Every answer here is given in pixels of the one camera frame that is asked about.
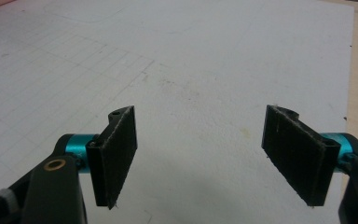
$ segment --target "blue metallic joint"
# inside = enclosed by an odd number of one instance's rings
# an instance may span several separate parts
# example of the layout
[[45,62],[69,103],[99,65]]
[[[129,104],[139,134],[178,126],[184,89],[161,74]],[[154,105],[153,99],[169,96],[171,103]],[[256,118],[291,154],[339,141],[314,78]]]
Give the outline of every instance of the blue metallic joint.
[[77,159],[82,163],[79,173],[89,173],[89,159],[87,158],[86,145],[90,142],[96,134],[74,134],[69,139],[65,153],[73,153]]
[[345,169],[345,167],[347,164],[351,163],[355,157],[350,141],[342,133],[320,133],[320,135],[324,138],[332,139],[341,144],[341,148],[337,157],[336,171],[347,173],[347,169]]

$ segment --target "teal metal band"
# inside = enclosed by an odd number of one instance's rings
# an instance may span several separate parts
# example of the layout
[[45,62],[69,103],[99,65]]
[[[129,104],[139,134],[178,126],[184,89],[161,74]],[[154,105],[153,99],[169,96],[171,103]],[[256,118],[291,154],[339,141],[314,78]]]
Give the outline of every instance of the teal metal band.
[[329,139],[333,139],[336,142],[341,144],[341,149],[338,153],[337,162],[338,163],[344,163],[346,162],[344,155],[345,154],[353,154],[353,148],[351,146],[351,143],[348,141],[348,139],[342,135],[341,133],[321,133],[321,136]]
[[79,170],[79,173],[89,173],[89,160],[87,158],[86,144],[94,138],[95,134],[74,134],[66,145],[65,152],[72,152],[78,156],[86,167]]

